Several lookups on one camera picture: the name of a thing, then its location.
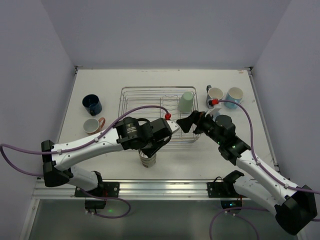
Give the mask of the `mint green cup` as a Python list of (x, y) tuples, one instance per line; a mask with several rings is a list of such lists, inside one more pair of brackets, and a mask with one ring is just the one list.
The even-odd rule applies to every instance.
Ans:
[(186, 91), (182, 94), (178, 103), (178, 110), (181, 113), (189, 113), (192, 110), (194, 95), (192, 92)]

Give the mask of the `cream brown cup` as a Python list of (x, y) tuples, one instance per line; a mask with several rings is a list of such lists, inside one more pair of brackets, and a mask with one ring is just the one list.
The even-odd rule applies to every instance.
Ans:
[(155, 164), (156, 164), (155, 161), (153, 161), (153, 162), (142, 162), (142, 165), (143, 165), (145, 168), (151, 168), (151, 167), (153, 167)]
[(143, 165), (151, 165), (156, 162), (157, 154), (155, 153), (153, 156), (148, 157), (141, 150), (139, 151), (139, 157)]

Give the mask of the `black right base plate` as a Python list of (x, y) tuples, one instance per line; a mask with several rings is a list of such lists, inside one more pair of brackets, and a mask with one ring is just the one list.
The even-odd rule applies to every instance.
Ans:
[(238, 198), (246, 197), (238, 194), (232, 183), (224, 181), (220, 176), (206, 183), (207, 195), (209, 198)]

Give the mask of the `controller box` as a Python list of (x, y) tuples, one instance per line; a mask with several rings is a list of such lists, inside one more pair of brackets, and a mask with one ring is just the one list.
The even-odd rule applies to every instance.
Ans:
[(105, 200), (85, 200), (84, 201), (84, 208), (88, 211), (103, 210), (105, 206), (106, 206)]
[(243, 206), (243, 203), (240, 200), (222, 200), (220, 205), (223, 209), (227, 209), (227, 212), (238, 214), (241, 211), (240, 208)]

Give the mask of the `pink dotted mug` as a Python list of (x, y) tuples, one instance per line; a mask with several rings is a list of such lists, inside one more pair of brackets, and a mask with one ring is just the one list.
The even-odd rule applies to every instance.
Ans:
[(101, 117), (99, 119), (90, 118), (83, 123), (83, 130), (88, 135), (94, 135), (102, 131), (105, 123), (106, 119), (104, 117)]

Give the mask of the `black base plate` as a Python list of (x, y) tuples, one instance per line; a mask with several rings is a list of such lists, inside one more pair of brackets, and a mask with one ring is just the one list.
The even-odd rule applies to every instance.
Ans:
[(120, 191), (120, 182), (104, 181), (103, 187), (83, 192), (79, 187), (75, 189), (74, 196), (77, 198), (117, 198)]
[(220, 176), (206, 183), (207, 195), (209, 198), (238, 198), (246, 197), (238, 194), (232, 183), (224, 181)]

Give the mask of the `right controller box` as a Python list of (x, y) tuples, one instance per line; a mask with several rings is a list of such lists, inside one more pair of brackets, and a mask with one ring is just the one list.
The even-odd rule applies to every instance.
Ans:
[(240, 208), (243, 206), (243, 203), (240, 200), (222, 200), (220, 205), (223, 209), (227, 209), (227, 212), (238, 214), (241, 211)]

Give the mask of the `aluminium mounting rail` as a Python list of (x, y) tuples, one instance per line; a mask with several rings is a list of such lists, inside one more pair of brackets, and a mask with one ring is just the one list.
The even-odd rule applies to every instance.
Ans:
[[(118, 197), (125, 200), (220, 200), (227, 198), (209, 198), (207, 182), (210, 180), (106, 180), (120, 182)], [(64, 184), (58, 187), (46, 187), (43, 180), (36, 182), (31, 197), (37, 200), (71, 200), (77, 187)]]

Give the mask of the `light blue mug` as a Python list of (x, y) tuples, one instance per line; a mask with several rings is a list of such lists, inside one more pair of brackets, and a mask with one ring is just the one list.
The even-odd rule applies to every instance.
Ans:
[(238, 105), (235, 103), (239, 104), (241, 102), (243, 96), (244, 96), (244, 93), (240, 88), (231, 87), (228, 90), (226, 97), (225, 97), (225, 101), (227, 101), (227, 102), (224, 102), (225, 107), (227, 107), (228, 109), (231, 109), (231, 110), (236, 109), (238, 107)]

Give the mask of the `dark teal grey mug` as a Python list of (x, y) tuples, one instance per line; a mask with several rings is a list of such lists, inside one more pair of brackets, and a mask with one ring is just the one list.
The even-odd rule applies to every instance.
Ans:
[(213, 99), (222, 100), (224, 93), (220, 88), (212, 87), (211, 85), (206, 86), (206, 106), (211, 108), (213, 105), (210, 103)]

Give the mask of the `left controller box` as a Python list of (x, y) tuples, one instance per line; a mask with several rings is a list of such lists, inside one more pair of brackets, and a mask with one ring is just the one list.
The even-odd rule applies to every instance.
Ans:
[(105, 200), (85, 200), (84, 201), (84, 208), (88, 211), (103, 210), (105, 206), (106, 206)]

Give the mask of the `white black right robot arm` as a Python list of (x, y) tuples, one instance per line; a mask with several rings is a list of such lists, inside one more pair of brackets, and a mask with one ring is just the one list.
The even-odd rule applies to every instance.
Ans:
[(195, 125), (195, 134), (205, 134), (216, 142), (221, 156), (239, 168), (222, 179), (220, 190), (224, 195), (238, 194), (255, 201), (290, 235), (297, 235), (318, 215), (313, 191), (307, 185), (299, 187), (257, 157), (236, 135), (229, 116), (212, 119), (205, 112), (193, 111), (177, 124), (184, 133)]

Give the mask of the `dark blue mug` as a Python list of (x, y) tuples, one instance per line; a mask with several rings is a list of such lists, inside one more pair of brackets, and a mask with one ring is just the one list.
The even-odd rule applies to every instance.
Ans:
[(95, 94), (86, 95), (82, 99), (82, 105), (91, 116), (96, 116), (102, 111), (100, 99)]

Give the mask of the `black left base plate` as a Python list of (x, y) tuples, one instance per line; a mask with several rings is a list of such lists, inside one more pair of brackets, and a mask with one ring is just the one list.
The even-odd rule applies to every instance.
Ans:
[(77, 198), (117, 198), (120, 191), (120, 182), (104, 181), (103, 187), (83, 192), (79, 187), (75, 189), (74, 196)]

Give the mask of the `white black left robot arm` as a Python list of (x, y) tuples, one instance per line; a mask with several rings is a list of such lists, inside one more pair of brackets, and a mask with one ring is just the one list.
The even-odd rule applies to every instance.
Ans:
[(124, 150), (138, 150), (144, 157), (152, 158), (177, 130), (179, 127), (173, 120), (158, 118), (146, 121), (126, 117), (106, 132), (101, 131), (69, 143), (53, 144), (51, 141), (44, 141), (41, 144), (44, 152), (44, 184), (49, 188), (69, 184), (87, 192), (101, 189), (101, 174), (82, 169), (78, 166), (79, 163)]

